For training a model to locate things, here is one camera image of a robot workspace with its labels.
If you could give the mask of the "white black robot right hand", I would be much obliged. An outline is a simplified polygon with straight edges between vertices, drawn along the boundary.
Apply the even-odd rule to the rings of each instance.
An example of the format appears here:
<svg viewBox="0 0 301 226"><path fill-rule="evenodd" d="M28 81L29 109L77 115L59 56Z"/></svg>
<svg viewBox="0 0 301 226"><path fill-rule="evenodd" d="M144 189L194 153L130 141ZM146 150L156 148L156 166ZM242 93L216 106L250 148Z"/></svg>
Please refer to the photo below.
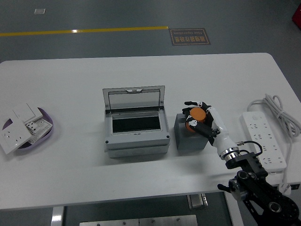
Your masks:
<svg viewBox="0 0 301 226"><path fill-rule="evenodd" d="M186 101L187 108L182 109L185 115L185 126L208 139L217 148L222 160L228 161L239 156L238 145L230 138L221 116L217 110L205 102Z"/></svg>

